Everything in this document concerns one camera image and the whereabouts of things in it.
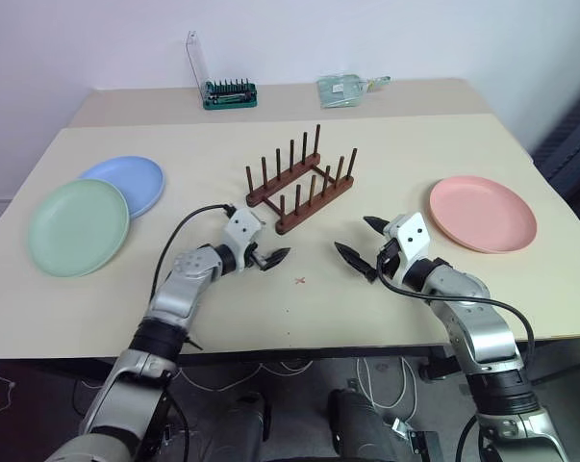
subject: beige table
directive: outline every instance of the beige table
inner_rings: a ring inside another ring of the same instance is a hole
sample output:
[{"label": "beige table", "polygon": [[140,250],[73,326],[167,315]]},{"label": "beige table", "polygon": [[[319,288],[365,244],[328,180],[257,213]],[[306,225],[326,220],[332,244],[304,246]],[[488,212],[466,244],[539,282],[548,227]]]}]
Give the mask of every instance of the beige table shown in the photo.
[{"label": "beige table", "polygon": [[[287,115],[283,107],[266,105],[266,93],[280,101],[283,88],[262,88],[253,120],[248,110],[235,115],[179,110],[181,95],[193,99],[186,90],[92,95],[0,219],[0,357],[117,355],[140,321],[159,252],[181,217],[219,201],[243,204],[244,166],[256,166],[262,155],[272,160],[277,146],[287,154],[288,140],[313,130],[316,122],[322,123],[324,163],[334,164],[358,147],[355,186],[283,237],[274,233],[275,216],[266,206],[255,209],[269,223],[261,248],[290,246],[292,252],[274,270],[232,274],[206,292],[193,333],[207,352],[445,343],[445,331],[426,305],[367,284],[332,244],[348,243],[374,257],[382,238],[361,217],[393,218],[416,210],[427,217],[431,255],[482,278],[493,297],[525,313],[538,338],[580,336],[580,222],[469,87],[460,81],[393,84],[390,94],[376,96],[388,108],[371,108],[371,117],[366,106],[321,111],[316,102],[313,107],[308,87],[300,87],[286,90],[295,91],[292,106],[304,114]],[[412,116],[398,114],[389,99],[399,88],[404,89],[399,104]],[[454,110],[450,88],[456,89],[461,110]],[[161,106],[154,107],[155,93],[167,93],[176,114],[163,115]],[[132,102],[129,111],[122,111],[127,103],[119,104],[121,99]],[[415,114],[412,101],[427,115]],[[157,119],[146,106],[159,113]],[[106,126],[94,126],[95,108],[105,114],[99,125]],[[101,270],[74,279],[39,272],[25,246],[36,206],[87,167],[123,155],[150,157],[164,168],[160,202],[133,221],[125,245]],[[537,239],[508,255],[483,255],[449,241],[428,218],[425,203],[438,180],[458,174],[485,176],[516,191],[537,217]],[[225,219],[212,213],[189,225],[168,253],[164,271],[181,249],[216,244]],[[296,284],[297,278],[306,283]],[[520,323],[503,316],[523,338]]]}]

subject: silver robot arm segment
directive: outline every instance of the silver robot arm segment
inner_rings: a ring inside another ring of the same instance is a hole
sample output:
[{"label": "silver robot arm segment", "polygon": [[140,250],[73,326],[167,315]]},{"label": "silver robot arm segment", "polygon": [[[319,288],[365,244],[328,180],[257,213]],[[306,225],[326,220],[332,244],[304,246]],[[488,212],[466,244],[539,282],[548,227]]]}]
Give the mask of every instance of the silver robot arm segment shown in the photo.
[{"label": "silver robot arm segment", "polygon": [[[426,258],[430,237],[420,213],[401,215],[390,222],[377,217],[365,217],[365,221],[386,238],[379,252],[378,269],[391,278],[389,289],[425,298],[490,298],[487,286],[477,277],[459,272],[439,258]],[[358,252],[344,244],[335,245],[342,258],[369,282],[379,277]],[[402,290],[402,285],[413,292]],[[535,460],[552,460],[544,458],[546,451],[554,460],[567,462],[561,439],[548,412],[538,403],[514,335],[503,318],[488,303],[426,302],[445,326],[476,404],[477,422],[499,455],[505,454],[506,461],[526,460],[527,452],[531,452]]]},{"label": "silver robot arm segment", "polygon": [[156,431],[169,409],[165,388],[196,314],[200,296],[221,275],[257,265],[268,270],[290,251],[258,254],[263,224],[248,209],[235,211],[222,244],[181,253],[155,293],[129,348],[121,353],[80,426],[80,436],[46,462],[126,462],[152,455]]}]

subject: floor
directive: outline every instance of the floor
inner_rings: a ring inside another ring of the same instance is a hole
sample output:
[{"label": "floor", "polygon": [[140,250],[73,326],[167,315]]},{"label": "floor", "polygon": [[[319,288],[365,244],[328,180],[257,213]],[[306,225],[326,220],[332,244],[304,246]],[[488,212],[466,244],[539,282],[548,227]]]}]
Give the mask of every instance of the floor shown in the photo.
[{"label": "floor", "polygon": [[[532,376],[549,373],[574,357],[580,357],[579,342],[542,347]],[[419,359],[408,359],[415,369]],[[369,358],[368,363],[375,398],[380,402],[393,402],[402,387],[399,359]],[[268,366],[278,372],[284,371],[278,364]],[[235,364],[185,368],[184,371],[196,383],[220,387],[249,375],[256,367]],[[74,380],[8,361],[0,361],[0,375],[16,382],[12,407],[0,414],[0,461],[42,461],[76,434],[80,418],[71,407]],[[223,393],[201,391],[178,376],[171,390],[189,420],[189,461],[199,460],[198,452],[208,441],[213,422],[223,409],[250,390],[264,393],[272,402],[271,436],[263,445],[263,460],[304,455],[334,456],[326,418],[326,399],[331,390],[345,387],[348,380],[355,378],[354,358],[315,361],[305,372],[292,377],[278,377],[260,371],[252,379]],[[6,389],[6,384],[0,382],[0,406],[5,402]],[[413,404],[411,391],[408,377],[408,392],[393,412],[384,413],[387,420],[408,416]],[[550,410],[570,460],[580,462],[580,372],[541,385],[536,391],[541,403]],[[94,393],[79,383],[76,405],[85,410]],[[417,398],[417,412],[411,424],[418,429],[438,431],[444,460],[454,460],[460,430],[474,412],[464,378],[455,375],[434,383],[418,380]],[[464,460],[477,460],[475,438],[473,433],[469,436]],[[394,443],[399,461],[419,460],[402,443],[396,440]],[[182,436],[175,436],[163,447],[159,460],[181,460],[181,448]]]}]

